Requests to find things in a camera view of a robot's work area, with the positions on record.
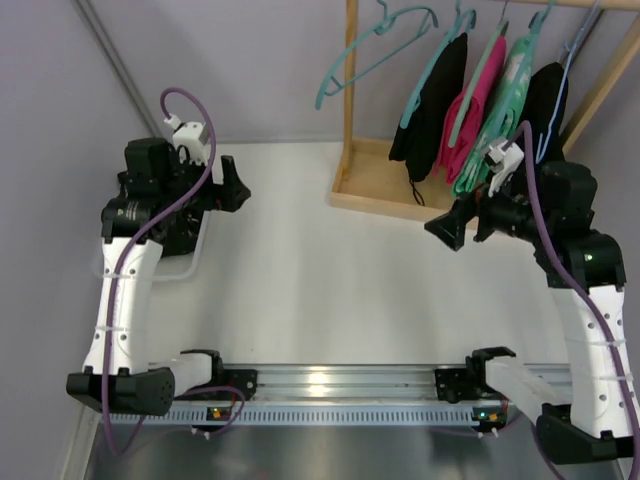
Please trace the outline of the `teal hanger with black trousers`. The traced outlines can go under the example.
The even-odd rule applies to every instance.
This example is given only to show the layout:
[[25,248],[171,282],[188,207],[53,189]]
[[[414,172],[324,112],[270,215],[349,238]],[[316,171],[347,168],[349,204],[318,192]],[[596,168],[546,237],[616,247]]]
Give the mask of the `teal hanger with black trousers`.
[[398,124],[400,129],[406,130],[410,126],[414,113],[419,110],[428,93],[437,84],[442,66],[450,63],[447,58],[450,47],[462,34],[467,35],[473,30],[476,26],[476,21],[477,13],[475,8],[462,11],[460,7],[456,7],[456,17],[452,26],[444,34],[443,40],[429,59],[407,100]]

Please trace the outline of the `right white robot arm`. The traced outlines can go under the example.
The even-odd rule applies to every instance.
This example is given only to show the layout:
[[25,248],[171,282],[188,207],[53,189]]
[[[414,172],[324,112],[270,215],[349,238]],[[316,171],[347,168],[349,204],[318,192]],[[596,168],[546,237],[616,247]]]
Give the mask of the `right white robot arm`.
[[587,167],[549,162],[535,168],[534,178],[535,201],[514,183],[497,193],[482,185],[424,228],[454,251],[464,246],[472,219],[478,221],[477,242],[500,232],[533,246],[560,314],[571,393],[556,390],[508,347],[473,351],[465,359],[463,384],[476,398],[510,400],[534,424],[540,450],[555,465],[631,458],[639,420],[628,413],[639,405],[635,393],[621,391],[633,386],[621,249],[591,226],[597,181]]

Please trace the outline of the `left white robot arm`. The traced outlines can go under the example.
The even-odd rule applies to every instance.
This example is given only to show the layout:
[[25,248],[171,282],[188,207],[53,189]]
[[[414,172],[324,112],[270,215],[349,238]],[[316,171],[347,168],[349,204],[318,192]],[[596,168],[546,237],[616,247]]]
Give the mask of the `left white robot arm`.
[[223,180],[211,175],[208,140],[130,141],[118,194],[101,212],[102,290],[83,366],[66,380],[69,396],[96,412],[161,416],[174,399],[218,387],[227,375],[214,350],[183,350],[165,362],[148,357],[147,322],[161,260],[193,256],[208,212],[233,213],[251,196],[233,157]]

